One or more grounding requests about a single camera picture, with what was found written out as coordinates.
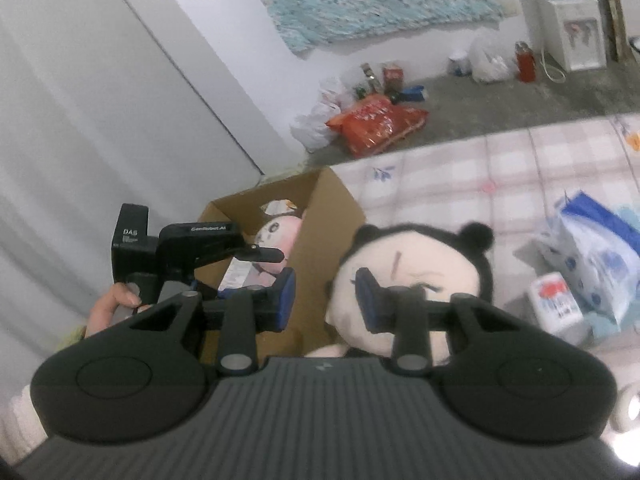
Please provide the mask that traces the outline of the person's left hand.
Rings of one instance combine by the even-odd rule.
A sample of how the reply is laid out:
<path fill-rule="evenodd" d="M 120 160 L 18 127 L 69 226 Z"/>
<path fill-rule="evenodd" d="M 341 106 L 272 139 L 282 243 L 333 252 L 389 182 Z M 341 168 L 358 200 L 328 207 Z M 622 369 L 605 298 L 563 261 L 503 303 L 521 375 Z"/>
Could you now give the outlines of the person's left hand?
<path fill-rule="evenodd" d="M 85 337 L 91 337 L 112 325 L 114 315 L 119 307 L 126 310 L 144 311 L 148 304 L 142 304 L 141 299 L 126 284 L 116 283 L 92 307 L 86 323 Z"/>

